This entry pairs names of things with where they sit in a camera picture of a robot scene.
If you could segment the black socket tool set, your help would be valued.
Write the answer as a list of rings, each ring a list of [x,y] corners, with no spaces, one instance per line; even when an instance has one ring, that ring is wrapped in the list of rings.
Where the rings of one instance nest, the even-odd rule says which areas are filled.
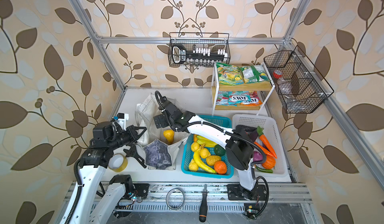
[[[230,54],[226,49],[218,49],[216,51],[213,48],[198,47],[193,44],[189,48],[183,44],[174,44],[170,46],[168,55],[171,59],[171,64],[190,64],[190,65],[205,65],[210,66],[217,62],[228,63],[230,60]]]

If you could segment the orange fruit in white basket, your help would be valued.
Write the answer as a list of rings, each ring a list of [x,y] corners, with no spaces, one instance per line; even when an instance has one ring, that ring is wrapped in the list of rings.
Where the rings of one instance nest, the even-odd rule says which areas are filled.
[[[266,161],[262,163],[262,167],[266,170],[272,170],[276,165],[276,159],[272,156],[266,156]]]

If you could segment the plastic bottle red cap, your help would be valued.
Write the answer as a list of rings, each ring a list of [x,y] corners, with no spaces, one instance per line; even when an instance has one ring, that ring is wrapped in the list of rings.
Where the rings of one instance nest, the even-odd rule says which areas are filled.
[[[273,72],[273,77],[276,80],[279,93],[282,95],[291,95],[292,94],[292,84],[290,80],[283,78],[283,73],[280,70],[275,70]]]

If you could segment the green avocado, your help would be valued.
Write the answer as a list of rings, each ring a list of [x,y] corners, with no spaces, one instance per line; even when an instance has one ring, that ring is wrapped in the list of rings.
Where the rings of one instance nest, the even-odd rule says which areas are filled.
[[[214,153],[215,153],[215,155],[218,155],[218,156],[224,156],[224,155],[226,155],[226,150],[217,144],[214,147]]]

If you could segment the orange carrot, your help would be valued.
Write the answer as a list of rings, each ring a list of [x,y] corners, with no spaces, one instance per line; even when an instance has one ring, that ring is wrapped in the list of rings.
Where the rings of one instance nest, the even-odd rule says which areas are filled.
[[[274,148],[272,147],[272,145],[270,144],[270,142],[268,141],[267,137],[264,135],[264,132],[263,132],[263,128],[258,126],[257,127],[257,133],[258,133],[258,136],[259,136],[259,139],[261,140],[262,144],[261,145],[261,149],[263,150],[263,152],[270,156],[270,157],[274,157],[275,159],[277,159],[277,155],[276,155],[276,152],[274,150]]]

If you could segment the white wooden two-tier shelf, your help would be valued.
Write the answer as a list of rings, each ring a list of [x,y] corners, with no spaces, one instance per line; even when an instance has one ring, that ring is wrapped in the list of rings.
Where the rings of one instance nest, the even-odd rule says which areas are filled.
[[[268,72],[268,68],[263,63],[261,65],[266,72],[269,81],[264,82],[257,82],[257,83],[247,83],[247,84],[241,84],[241,85],[224,85],[219,83],[219,76],[218,76],[218,70],[217,65],[214,67],[213,72],[213,79],[211,84],[211,90],[212,90],[212,115],[215,114],[215,111],[230,111],[233,113],[238,113],[239,111],[247,111],[250,114],[255,115],[264,115],[268,116],[267,113],[267,101],[270,98],[271,94],[276,88],[276,85],[271,77],[271,75]],[[218,92],[219,91],[257,91],[258,97],[262,99],[262,104],[260,106],[222,106],[216,105]]]

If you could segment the white plastic basket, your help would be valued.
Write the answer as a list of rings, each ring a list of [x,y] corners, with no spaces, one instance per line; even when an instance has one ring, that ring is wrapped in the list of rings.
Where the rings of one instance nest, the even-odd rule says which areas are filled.
[[[254,128],[257,128],[259,126],[263,128],[264,135],[266,136],[267,140],[269,141],[277,155],[276,165],[272,169],[273,173],[265,173],[266,177],[284,178],[288,175],[286,155],[282,145],[280,132],[278,130],[277,123],[273,118],[262,115],[235,114],[232,118],[232,121],[233,128],[238,125],[245,125]]]

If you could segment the green snack bag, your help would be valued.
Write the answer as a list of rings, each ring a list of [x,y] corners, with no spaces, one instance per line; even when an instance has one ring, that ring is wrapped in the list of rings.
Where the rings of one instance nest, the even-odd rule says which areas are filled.
[[[219,84],[231,86],[244,84],[244,80],[239,67],[225,63],[217,63],[216,66]]]
[[[245,84],[259,83],[270,80],[262,65],[243,66],[240,70]]]

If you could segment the yellow tape roll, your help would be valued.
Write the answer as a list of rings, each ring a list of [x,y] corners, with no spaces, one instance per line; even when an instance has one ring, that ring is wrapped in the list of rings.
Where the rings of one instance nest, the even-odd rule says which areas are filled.
[[[127,167],[127,165],[127,158],[123,154],[117,153],[111,157],[108,163],[108,168],[115,173],[121,173]]]

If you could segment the orange tangerine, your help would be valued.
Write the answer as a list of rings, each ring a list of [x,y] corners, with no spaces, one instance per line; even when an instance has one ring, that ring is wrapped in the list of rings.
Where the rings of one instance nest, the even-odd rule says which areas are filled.
[[[227,165],[224,161],[216,161],[214,164],[214,170],[218,175],[225,175],[227,173]]]

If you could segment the teal plastic basket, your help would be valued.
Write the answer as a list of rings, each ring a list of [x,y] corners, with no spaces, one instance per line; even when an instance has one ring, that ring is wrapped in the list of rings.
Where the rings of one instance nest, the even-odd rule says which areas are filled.
[[[229,163],[226,150],[200,135],[191,134],[184,147],[181,170],[186,175],[230,179],[234,167]]]

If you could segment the banana bunch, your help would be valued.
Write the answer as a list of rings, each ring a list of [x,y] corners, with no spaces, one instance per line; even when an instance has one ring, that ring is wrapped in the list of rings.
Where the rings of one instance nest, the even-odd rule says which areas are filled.
[[[199,145],[204,145],[208,148],[214,148],[217,145],[215,142],[196,134],[194,135],[194,142],[198,143]]]

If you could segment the yellow lemon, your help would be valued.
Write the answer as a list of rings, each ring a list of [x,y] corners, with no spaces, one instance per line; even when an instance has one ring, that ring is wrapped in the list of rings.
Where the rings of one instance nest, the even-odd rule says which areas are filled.
[[[195,152],[195,151],[197,151],[199,148],[200,148],[200,144],[198,144],[197,142],[193,142],[192,144],[191,144],[191,151],[192,152]]]

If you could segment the black clamp tool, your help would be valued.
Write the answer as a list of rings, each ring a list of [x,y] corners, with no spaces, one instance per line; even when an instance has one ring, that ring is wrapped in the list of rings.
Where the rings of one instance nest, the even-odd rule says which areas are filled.
[[[137,153],[126,153],[126,149],[123,149],[123,152],[126,154],[126,157],[132,157],[134,158],[144,169],[147,168],[145,165],[145,160]]]

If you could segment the yellow pear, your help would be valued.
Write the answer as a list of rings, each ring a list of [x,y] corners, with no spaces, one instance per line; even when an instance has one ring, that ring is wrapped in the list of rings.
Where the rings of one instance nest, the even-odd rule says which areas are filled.
[[[174,137],[175,137],[175,132],[171,129],[165,130],[163,132],[163,136],[166,139],[168,145],[171,145],[174,143]]]

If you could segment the black orange screwdriver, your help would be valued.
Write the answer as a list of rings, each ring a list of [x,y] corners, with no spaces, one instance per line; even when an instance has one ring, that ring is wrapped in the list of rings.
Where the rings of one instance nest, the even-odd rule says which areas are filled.
[[[208,196],[208,190],[207,190],[207,184],[205,184],[204,189],[202,191],[202,202],[199,210],[199,221],[201,223],[204,223],[207,219],[207,212],[208,212],[207,196]]]

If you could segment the Fox's candy bag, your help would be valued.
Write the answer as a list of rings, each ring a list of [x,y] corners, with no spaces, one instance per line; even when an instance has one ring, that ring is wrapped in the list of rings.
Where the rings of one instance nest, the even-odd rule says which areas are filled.
[[[261,106],[262,101],[256,91],[219,91],[216,105]]]

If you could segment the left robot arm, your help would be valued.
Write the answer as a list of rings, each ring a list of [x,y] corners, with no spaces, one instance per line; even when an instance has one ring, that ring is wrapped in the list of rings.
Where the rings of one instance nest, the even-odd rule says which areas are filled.
[[[107,190],[98,192],[116,149],[128,146],[123,159],[133,157],[146,168],[136,144],[147,129],[128,126],[128,118],[128,114],[119,113],[112,120],[98,123],[93,128],[89,147],[74,164],[76,185],[61,224],[105,224],[121,200],[134,202],[147,197],[149,185],[135,185],[130,175],[115,175]]]

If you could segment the cream canvas grocery bag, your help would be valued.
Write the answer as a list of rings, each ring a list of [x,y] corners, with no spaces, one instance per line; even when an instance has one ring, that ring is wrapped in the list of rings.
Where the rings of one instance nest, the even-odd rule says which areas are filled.
[[[135,110],[136,124],[147,128],[138,144],[145,153],[145,165],[150,170],[174,171],[179,150],[187,142],[189,134],[176,132],[174,141],[169,144],[164,137],[164,132],[171,130],[171,128],[156,128],[154,117],[159,114],[161,112],[153,93],[143,103],[137,104]]]

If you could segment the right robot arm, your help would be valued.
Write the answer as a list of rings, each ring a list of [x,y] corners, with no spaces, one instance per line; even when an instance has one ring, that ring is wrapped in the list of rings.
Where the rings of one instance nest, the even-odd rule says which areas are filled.
[[[202,119],[190,112],[182,112],[175,104],[170,102],[159,91],[155,92],[155,98],[161,112],[154,117],[156,128],[170,127],[174,132],[186,132],[200,135],[220,145],[226,150],[229,163],[238,170],[240,186],[251,191],[254,189],[257,178],[255,176],[253,162],[254,150],[261,155],[264,163],[267,156],[258,147],[242,128],[230,129],[218,126]]]

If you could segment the purple onion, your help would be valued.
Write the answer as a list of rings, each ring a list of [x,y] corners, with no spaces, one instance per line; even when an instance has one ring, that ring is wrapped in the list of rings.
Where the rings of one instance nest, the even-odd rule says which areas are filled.
[[[258,161],[258,162],[263,161],[263,155],[258,151],[254,151],[253,161]]]

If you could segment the single yellow banana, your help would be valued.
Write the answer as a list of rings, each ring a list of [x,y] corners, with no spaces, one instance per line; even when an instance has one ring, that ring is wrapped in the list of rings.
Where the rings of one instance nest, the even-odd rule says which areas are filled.
[[[201,149],[198,149],[194,152],[193,158],[194,158],[195,163],[198,165],[199,168],[201,168],[205,172],[210,173],[210,174],[216,174],[216,171],[214,169],[212,169],[211,167],[209,167],[208,165],[206,165],[202,161],[202,159],[200,157],[200,152],[201,152]]]

